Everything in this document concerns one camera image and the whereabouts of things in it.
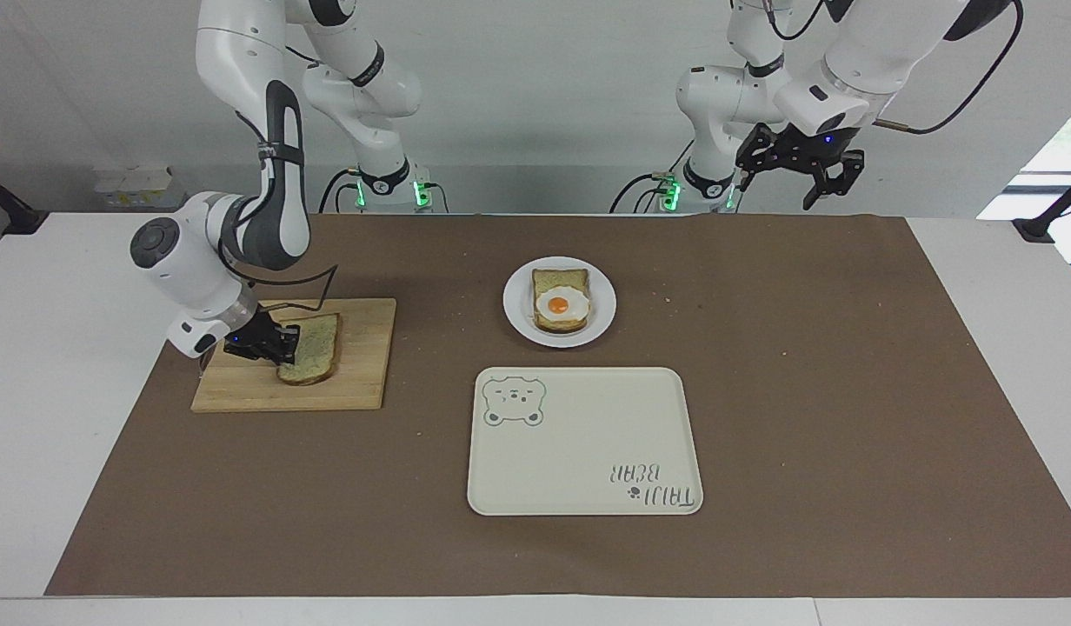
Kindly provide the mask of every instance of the egg white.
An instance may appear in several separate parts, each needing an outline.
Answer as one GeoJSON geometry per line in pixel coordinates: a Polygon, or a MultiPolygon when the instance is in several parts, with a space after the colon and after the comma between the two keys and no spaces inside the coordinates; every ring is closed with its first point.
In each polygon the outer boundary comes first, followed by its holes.
{"type": "Polygon", "coordinates": [[[590,299],[586,297],[585,293],[579,292],[575,288],[568,288],[565,285],[560,285],[543,292],[536,301],[536,309],[539,310],[540,316],[553,322],[573,322],[586,318],[590,314],[590,299]],[[567,301],[567,310],[564,312],[552,312],[552,308],[547,303],[553,297],[561,297],[567,301]]]}

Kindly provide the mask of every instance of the wooden cutting board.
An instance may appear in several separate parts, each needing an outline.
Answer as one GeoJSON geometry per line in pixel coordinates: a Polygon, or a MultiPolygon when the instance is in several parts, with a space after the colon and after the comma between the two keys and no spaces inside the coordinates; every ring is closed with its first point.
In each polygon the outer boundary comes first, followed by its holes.
{"type": "MultiPolygon", "coordinates": [[[[316,306],[318,301],[293,301],[316,306]]],[[[261,302],[272,305],[276,302],[261,302]]],[[[269,361],[250,361],[214,348],[192,400],[196,413],[266,411],[336,411],[381,408],[396,301],[392,299],[328,300],[318,312],[283,308],[270,314],[278,323],[293,318],[340,314],[338,368],[330,379],[292,387],[276,378],[269,361]]]]}

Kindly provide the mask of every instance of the white plate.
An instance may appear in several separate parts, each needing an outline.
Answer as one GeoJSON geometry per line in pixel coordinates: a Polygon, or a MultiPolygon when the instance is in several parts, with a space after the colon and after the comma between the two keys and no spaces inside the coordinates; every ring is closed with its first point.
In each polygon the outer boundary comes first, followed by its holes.
{"type": "Polygon", "coordinates": [[[571,257],[544,257],[527,262],[512,273],[504,284],[504,316],[519,334],[541,346],[576,348],[602,336],[616,316],[616,291],[608,277],[588,262],[571,257]],[[590,272],[590,316],[586,327],[579,332],[556,334],[543,332],[536,325],[532,310],[532,270],[578,270],[590,272]]]}
{"type": "Polygon", "coordinates": [[[678,516],[702,507],[690,412],[670,369],[488,368],[473,392],[474,512],[678,516]]]}

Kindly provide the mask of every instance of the white wall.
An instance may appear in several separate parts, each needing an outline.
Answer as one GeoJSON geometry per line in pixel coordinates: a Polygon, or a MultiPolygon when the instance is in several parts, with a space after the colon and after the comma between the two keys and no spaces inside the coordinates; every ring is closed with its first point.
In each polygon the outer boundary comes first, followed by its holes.
{"type": "MultiPolygon", "coordinates": [[[[799,0],[805,15],[813,0],[799,0]]],[[[1071,0],[1028,0],[1012,57],[953,126],[863,132],[869,170],[818,213],[974,217],[1071,114],[1071,0]]],[[[734,63],[723,0],[362,0],[361,19],[413,68],[423,107],[399,124],[456,210],[604,211],[632,174],[690,139],[674,88],[687,67],[734,63]]],[[[91,166],[170,165],[191,192],[256,188],[252,135],[199,82],[197,2],[0,0],[0,181],[39,209],[94,210],[91,166]]],[[[941,119],[983,74],[1013,16],[942,44],[887,118],[941,119]]],[[[794,67],[829,46],[821,16],[794,67]]],[[[298,29],[290,43],[310,50],[298,29]]],[[[292,83],[304,67],[286,61],[292,83]]],[[[353,163],[306,108],[308,196],[353,163]]],[[[764,174],[746,211],[798,211],[810,183],[764,174]]]]}

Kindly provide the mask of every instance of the bear face print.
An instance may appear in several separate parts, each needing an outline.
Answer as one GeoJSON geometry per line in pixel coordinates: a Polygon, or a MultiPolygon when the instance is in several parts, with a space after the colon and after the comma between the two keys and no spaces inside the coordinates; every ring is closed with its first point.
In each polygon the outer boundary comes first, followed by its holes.
{"type": "Polygon", "coordinates": [[[547,395],[547,385],[539,379],[493,379],[481,387],[481,395],[485,399],[485,424],[502,425],[507,421],[523,421],[526,425],[543,423],[543,398],[547,395]]]}

